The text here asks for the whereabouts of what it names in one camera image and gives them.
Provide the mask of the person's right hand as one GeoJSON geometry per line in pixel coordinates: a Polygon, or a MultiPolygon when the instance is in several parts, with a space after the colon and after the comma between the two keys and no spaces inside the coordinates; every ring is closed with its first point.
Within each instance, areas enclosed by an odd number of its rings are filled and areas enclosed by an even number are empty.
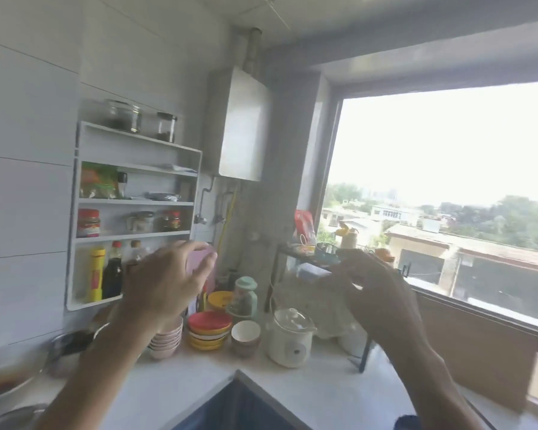
{"type": "MultiPolygon", "coordinates": [[[[344,251],[360,250],[341,249],[338,256],[344,251]]],[[[377,268],[376,294],[345,294],[352,316],[377,344],[378,340],[427,340],[416,296],[409,283],[397,269],[380,258],[377,268]]]]}

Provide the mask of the person's left forearm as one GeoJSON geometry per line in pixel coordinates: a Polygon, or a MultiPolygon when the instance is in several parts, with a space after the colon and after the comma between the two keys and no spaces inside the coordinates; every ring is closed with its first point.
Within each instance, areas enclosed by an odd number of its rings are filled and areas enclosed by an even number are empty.
{"type": "Polygon", "coordinates": [[[139,355],[166,319],[157,310],[116,314],[34,430],[98,430],[139,355]]]}

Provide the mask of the white plastic bag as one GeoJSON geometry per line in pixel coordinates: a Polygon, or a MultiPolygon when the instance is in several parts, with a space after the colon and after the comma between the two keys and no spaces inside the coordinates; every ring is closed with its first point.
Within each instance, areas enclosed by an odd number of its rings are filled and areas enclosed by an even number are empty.
{"type": "Polygon", "coordinates": [[[273,286],[271,308],[294,308],[309,317],[322,340],[355,337],[366,341],[366,332],[351,315],[343,290],[323,269],[301,264],[286,271],[273,286]]]}

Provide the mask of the brown sauce bottle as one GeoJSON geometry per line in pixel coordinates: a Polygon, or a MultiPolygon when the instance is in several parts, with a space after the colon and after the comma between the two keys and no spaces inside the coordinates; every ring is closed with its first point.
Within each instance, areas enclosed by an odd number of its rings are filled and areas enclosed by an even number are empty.
{"type": "Polygon", "coordinates": [[[136,267],[147,254],[147,249],[142,245],[141,240],[133,239],[130,244],[129,257],[124,263],[124,273],[128,275],[129,271],[136,267]]]}

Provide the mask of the metal pipe with valve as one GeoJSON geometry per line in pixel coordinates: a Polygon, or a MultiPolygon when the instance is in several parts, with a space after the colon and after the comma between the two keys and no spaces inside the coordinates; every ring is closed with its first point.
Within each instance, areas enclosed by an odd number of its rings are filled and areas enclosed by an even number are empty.
{"type": "Polygon", "coordinates": [[[206,216],[204,216],[203,209],[204,209],[204,206],[207,204],[209,194],[212,193],[212,190],[214,188],[216,176],[215,175],[209,175],[208,178],[209,178],[208,179],[209,186],[205,185],[201,189],[201,197],[200,197],[200,202],[199,202],[199,209],[198,209],[198,212],[196,212],[194,214],[194,217],[193,217],[193,224],[196,224],[196,225],[206,225],[206,224],[208,224],[208,218],[206,216]]]}

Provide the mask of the black metal counter rack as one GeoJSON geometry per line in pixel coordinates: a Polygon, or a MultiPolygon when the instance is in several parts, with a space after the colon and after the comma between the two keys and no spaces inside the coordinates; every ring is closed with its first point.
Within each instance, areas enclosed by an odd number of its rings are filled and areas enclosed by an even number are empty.
{"type": "MultiPolygon", "coordinates": [[[[303,253],[301,246],[288,246],[286,244],[278,245],[273,267],[270,274],[270,288],[265,300],[265,310],[272,310],[271,303],[273,297],[273,286],[278,279],[281,279],[286,271],[294,269],[298,265],[308,264],[331,273],[331,269],[338,264],[338,257],[333,261],[326,261],[320,256],[303,253]]],[[[339,345],[353,357],[353,362],[358,367],[359,373],[364,373],[370,354],[373,352],[376,343],[366,335],[366,341],[359,340],[355,337],[337,338],[339,345]]]]}

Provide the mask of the white electric stew pot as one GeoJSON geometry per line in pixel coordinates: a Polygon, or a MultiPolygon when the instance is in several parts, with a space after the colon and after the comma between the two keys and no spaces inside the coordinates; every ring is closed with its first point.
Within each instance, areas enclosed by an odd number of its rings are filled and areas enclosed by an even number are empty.
{"type": "Polygon", "coordinates": [[[267,355],[284,368],[300,368],[308,360],[316,332],[314,322],[294,308],[275,310],[267,327],[267,355]]]}

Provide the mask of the red label jar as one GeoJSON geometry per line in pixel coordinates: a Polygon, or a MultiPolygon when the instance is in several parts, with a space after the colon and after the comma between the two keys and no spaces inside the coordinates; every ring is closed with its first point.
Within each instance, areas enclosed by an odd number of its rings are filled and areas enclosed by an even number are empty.
{"type": "Polygon", "coordinates": [[[96,238],[100,236],[100,213],[97,209],[81,208],[77,216],[77,238],[96,238]]]}

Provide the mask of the green snack packet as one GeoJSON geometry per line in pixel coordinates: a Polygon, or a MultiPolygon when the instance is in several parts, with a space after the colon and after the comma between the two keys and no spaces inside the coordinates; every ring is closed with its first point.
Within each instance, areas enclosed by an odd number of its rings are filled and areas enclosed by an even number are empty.
{"type": "Polygon", "coordinates": [[[118,199],[117,168],[113,165],[82,162],[79,197],[82,199],[118,199]]]}

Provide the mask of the white water heater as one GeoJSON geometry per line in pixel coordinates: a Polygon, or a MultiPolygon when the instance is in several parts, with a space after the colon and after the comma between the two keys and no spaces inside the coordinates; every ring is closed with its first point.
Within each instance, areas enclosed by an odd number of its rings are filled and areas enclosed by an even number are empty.
{"type": "Polygon", "coordinates": [[[261,180],[271,93],[238,67],[208,75],[202,168],[223,178],[261,180]]]}

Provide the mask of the wooden board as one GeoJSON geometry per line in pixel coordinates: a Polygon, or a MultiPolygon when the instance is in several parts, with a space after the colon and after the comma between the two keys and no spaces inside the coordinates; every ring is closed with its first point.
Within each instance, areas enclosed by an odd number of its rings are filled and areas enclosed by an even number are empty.
{"type": "Polygon", "coordinates": [[[538,354],[538,338],[505,323],[417,292],[431,347],[454,381],[523,413],[538,354]]]}

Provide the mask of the steel cooking pot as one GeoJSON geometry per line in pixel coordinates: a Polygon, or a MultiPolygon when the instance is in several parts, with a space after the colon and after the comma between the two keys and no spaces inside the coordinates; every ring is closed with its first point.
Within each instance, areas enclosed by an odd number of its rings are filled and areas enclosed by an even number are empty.
{"type": "Polygon", "coordinates": [[[72,376],[94,339],[107,325],[108,323],[95,331],[76,330],[64,333],[53,339],[44,367],[46,374],[57,379],[66,379],[72,376]]]}

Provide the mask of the steel kitchen sink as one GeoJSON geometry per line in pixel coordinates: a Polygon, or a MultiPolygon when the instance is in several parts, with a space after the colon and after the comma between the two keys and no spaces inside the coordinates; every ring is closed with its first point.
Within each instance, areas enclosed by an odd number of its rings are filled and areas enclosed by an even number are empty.
{"type": "Polygon", "coordinates": [[[161,430],[313,430],[244,372],[161,430]]]}

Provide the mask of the grey exhaust pipe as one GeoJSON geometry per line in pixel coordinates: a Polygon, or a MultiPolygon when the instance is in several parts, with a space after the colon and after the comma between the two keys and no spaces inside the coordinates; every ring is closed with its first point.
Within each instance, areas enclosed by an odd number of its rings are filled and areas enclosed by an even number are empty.
{"type": "Polygon", "coordinates": [[[261,29],[253,27],[249,30],[243,63],[243,71],[248,73],[252,77],[255,77],[258,72],[261,38],[261,29]]]}

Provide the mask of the steel bowl with dark sauce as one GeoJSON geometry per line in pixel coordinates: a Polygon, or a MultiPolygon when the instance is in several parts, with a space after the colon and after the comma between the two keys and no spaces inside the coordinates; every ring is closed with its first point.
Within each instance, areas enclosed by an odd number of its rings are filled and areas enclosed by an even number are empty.
{"type": "Polygon", "coordinates": [[[48,362],[44,345],[0,348],[0,404],[17,400],[41,375],[48,362]]]}

